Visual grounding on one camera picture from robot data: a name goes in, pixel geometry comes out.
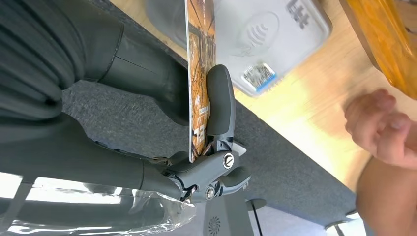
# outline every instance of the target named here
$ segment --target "human hand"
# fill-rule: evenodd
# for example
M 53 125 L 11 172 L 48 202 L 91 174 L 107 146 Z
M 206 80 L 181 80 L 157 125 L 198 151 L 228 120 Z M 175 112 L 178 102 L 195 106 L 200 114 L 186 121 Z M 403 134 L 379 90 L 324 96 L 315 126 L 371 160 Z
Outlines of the human hand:
M 346 109 L 346 130 L 375 158 L 417 170 L 417 123 L 395 112 L 395 104 L 385 89 L 357 97 Z

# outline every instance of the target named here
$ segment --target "logo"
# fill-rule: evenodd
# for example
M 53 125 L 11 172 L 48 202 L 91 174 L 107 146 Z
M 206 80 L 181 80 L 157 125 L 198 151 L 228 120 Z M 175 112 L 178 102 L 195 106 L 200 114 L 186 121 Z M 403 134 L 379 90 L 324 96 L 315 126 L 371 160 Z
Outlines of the logo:
M 212 236 L 217 236 L 220 232 L 220 219 L 217 216 L 214 216 L 208 222 L 208 232 Z
M 279 18 L 271 11 L 260 12 L 249 18 L 236 38 L 234 56 L 255 56 L 266 52 L 278 36 Z
M 301 29 L 304 29 L 306 25 L 308 25 L 308 18 L 310 17 L 307 14 L 304 14 L 304 7 L 301 4 L 297 5 L 298 0 L 291 0 L 287 4 L 287 10 L 292 15 L 295 22 L 298 23 Z

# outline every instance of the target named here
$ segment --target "qr code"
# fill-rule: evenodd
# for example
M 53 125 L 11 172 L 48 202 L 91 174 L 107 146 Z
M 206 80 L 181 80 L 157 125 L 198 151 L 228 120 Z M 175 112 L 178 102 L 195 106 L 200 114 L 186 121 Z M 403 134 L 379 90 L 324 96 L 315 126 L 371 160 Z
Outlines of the qr code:
M 276 73 L 266 63 L 253 65 L 242 75 L 242 79 L 256 92 L 265 88 L 275 77 Z

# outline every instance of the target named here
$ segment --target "metal pole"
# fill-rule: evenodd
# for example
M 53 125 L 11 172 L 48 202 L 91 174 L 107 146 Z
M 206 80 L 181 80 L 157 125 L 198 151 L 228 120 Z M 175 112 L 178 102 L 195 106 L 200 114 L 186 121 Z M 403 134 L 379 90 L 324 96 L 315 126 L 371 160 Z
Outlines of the metal pole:
M 258 225 L 259 235 L 262 236 L 261 225 L 259 224 L 258 214 L 256 213 L 255 205 L 252 203 L 253 213 L 255 214 L 256 224 Z

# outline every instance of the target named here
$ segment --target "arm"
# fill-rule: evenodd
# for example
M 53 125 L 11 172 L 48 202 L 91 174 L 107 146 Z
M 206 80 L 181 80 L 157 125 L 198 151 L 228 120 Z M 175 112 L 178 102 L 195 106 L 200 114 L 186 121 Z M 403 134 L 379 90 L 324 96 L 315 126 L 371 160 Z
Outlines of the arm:
M 356 203 L 376 235 L 417 235 L 416 171 L 372 158 L 359 179 Z

